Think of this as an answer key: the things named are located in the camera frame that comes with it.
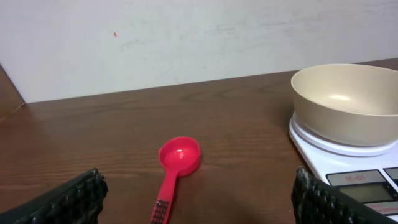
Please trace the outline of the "beige plastic bowl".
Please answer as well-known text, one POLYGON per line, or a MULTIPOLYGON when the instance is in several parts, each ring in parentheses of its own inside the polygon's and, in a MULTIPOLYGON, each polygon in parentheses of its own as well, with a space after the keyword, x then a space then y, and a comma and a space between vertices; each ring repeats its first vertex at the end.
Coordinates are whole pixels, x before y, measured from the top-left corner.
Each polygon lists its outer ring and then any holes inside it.
POLYGON ((317 65, 296 72, 291 87, 298 119, 315 134, 355 146, 397 140, 397 71, 317 65))

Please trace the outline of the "red plastic measuring scoop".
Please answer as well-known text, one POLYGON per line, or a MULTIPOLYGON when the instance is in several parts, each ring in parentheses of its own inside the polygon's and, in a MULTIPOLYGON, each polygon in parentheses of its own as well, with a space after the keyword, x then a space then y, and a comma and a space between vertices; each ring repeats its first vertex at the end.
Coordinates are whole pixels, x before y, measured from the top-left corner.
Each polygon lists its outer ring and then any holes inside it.
POLYGON ((167 224, 177 178, 190 175, 199 167, 200 146, 191 137, 173 138, 160 148, 159 161, 165 170, 165 178, 159 190, 150 223, 167 224))

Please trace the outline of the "white digital kitchen scale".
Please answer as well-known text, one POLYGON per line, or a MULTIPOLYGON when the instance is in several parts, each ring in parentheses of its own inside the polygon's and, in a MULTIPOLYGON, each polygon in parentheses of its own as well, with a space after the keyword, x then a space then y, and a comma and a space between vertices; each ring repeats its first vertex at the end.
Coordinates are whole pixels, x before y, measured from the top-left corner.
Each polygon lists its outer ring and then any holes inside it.
POLYGON ((315 177, 397 221, 397 141, 381 146, 341 144, 309 130, 296 114, 289 134, 315 177))

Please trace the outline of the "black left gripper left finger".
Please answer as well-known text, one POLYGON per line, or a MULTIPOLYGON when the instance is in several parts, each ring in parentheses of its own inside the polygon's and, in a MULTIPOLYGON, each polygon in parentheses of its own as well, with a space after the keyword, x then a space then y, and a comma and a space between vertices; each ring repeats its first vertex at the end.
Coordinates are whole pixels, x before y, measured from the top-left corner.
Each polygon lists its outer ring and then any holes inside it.
POLYGON ((94 168, 1 214, 1 224, 97 224, 108 193, 94 168))

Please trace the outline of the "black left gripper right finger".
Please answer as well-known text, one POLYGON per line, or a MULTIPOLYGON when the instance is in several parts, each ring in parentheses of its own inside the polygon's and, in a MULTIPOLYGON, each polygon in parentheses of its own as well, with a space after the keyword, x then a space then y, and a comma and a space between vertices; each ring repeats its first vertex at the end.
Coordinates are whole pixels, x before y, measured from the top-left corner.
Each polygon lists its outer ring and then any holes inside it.
POLYGON ((303 167, 296 171, 291 201, 297 224, 397 224, 322 182, 303 167))

